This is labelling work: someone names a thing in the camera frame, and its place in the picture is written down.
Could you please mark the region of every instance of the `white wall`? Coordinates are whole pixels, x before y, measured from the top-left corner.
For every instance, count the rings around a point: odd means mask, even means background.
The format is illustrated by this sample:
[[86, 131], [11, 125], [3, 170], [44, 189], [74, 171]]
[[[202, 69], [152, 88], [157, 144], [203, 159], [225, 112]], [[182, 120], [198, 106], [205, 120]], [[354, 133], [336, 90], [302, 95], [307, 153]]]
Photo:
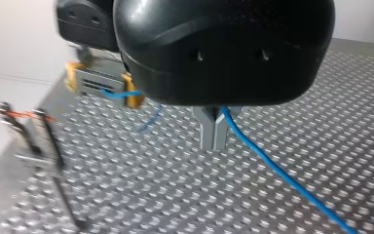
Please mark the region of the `white wall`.
[[55, 81], [71, 58], [56, 32], [55, 0], [0, 0], [0, 75]]
[[336, 38], [374, 42], [374, 0], [335, 0]]

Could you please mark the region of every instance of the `blue wire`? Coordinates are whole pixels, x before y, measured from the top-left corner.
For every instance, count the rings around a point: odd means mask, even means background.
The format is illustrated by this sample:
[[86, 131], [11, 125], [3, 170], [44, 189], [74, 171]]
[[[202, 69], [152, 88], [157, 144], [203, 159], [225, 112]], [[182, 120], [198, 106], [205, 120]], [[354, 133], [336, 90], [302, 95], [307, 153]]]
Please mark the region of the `blue wire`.
[[111, 93], [107, 92], [105, 89], [101, 89], [101, 92], [109, 98], [126, 98], [126, 97], [141, 95], [140, 91], [129, 91], [129, 92], [122, 92], [122, 93], [118, 93], [118, 94], [111, 94]]
[[340, 227], [342, 227], [347, 233], [355, 234], [356, 231], [348, 226], [344, 220], [342, 220], [337, 214], [332, 212], [328, 209], [318, 198], [316, 198], [312, 193], [310, 193], [304, 186], [302, 186], [299, 182], [294, 180], [290, 175], [288, 175], [282, 168], [280, 168], [266, 153], [257, 146], [253, 141], [251, 141], [244, 133], [239, 129], [236, 125], [235, 121], [233, 120], [230, 110], [226, 106], [222, 106], [222, 111], [224, 116], [226, 117], [227, 122], [229, 123], [230, 127], [232, 128], [233, 132], [237, 137], [242, 140], [248, 147], [250, 147], [256, 154], [258, 154], [262, 160], [272, 168], [279, 176], [281, 176], [287, 183], [291, 184], [296, 190], [298, 190], [303, 196], [309, 199], [318, 209], [327, 215], [329, 218], [333, 219]]
[[159, 119], [160, 113], [162, 112], [162, 110], [163, 110], [163, 106], [161, 104], [159, 104], [156, 112], [153, 114], [153, 116], [150, 118], [150, 120], [148, 120], [147, 123], [145, 123], [143, 126], [141, 126], [137, 131], [139, 133], [142, 133], [142, 132], [146, 131], [149, 126], [154, 125], [156, 123], [156, 121]]
[[[118, 94], [111, 94], [107, 92], [105, 89], [101, 89], [101, 92], [107, 96], [108, 98], [126, 98], [126, 97], [131, 97], [131, 96], [139, 96], [141, 94], [140, 91], [130, 91], [130, 92], [122, 92]], [[137, 131], [139, 133], [142, 133], [148, 129], [149, 126], [153, 125], [156, 123], [156, 121], [160, 117], [160, 113], [163, 110], [163, 106], [159, 104], [157, 111], [153, 114], [153, 116], [145, 123], [143, 126], [141, 126]]]

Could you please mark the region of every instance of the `metal clamp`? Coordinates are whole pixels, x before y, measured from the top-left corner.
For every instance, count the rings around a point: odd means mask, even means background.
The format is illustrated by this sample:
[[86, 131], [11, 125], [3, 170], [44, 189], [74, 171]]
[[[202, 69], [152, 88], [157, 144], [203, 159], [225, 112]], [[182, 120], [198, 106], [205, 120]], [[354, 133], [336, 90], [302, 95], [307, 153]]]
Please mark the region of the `metal clamp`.
[[61, 186], [63, 161], [50, 123], [46, 120], [47, 114], [43, 109], [33, 111], [33, 124], [40, 136], [40, 141], [44, 144], [43, 149], [41, 149], [32, 139], [26, 127], [19, 123], [15, 117], [8, 114], [11, 111], [12, 108], [7, 102], [0, 103], [2, 123], [7, 126], [19, 148], [19, 153], [16, 157], [21, 159], [26, 167], [40, 169], [47, 173], [48, 180], [52, 183], [53, 190], [64, 213], [74, 224], [75, 230], [82, 229], [84, 223], [75, 218]]
[[[238, 116], [242, 108], [231, 107], [233, 116]], [[201, 126], [201, 148], [203, 150], [223, 150], [226, 148], [229, 125], [219, 107], [192, 107], [193, 115]]]

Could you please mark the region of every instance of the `diamond plate surface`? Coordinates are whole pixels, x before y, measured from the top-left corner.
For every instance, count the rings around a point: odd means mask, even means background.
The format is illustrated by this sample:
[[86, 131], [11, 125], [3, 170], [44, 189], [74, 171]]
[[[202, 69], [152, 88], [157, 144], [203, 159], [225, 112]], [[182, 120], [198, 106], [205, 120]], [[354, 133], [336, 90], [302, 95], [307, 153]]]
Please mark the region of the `diamond plate surface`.
[[[57, 123], [64, 188], [82, 233], [342, 233], [230, 134], [200, 149], [199, 123], [167, 106], [115, 109], [77, 99]], [[243, 131], [360, 233], [374, 233], [374, 58], [329, 52], [314, 86], [280, 106], [245, 108]], [[0, 233], [70, 233], [44, 173], [30, 178]]]

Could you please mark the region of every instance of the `textured metal plate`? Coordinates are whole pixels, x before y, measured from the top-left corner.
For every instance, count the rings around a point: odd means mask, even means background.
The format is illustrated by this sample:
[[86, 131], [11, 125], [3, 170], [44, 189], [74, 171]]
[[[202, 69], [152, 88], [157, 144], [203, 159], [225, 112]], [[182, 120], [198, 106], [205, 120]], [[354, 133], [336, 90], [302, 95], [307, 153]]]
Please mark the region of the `textured metal plate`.
[[[57, 123], [63, 184], [83, 233], [342, 233], [232, 134], [226, 150], [200, 149], [199, 124], [168, 106], [115, 109], [77, 99]], [[297, 100], [245, 108], [243, 131], [361, 233], [374, 233], [374, 58], [330, 52]], [[0, 233], [69, 233], [43, 173], [6, 211]]]

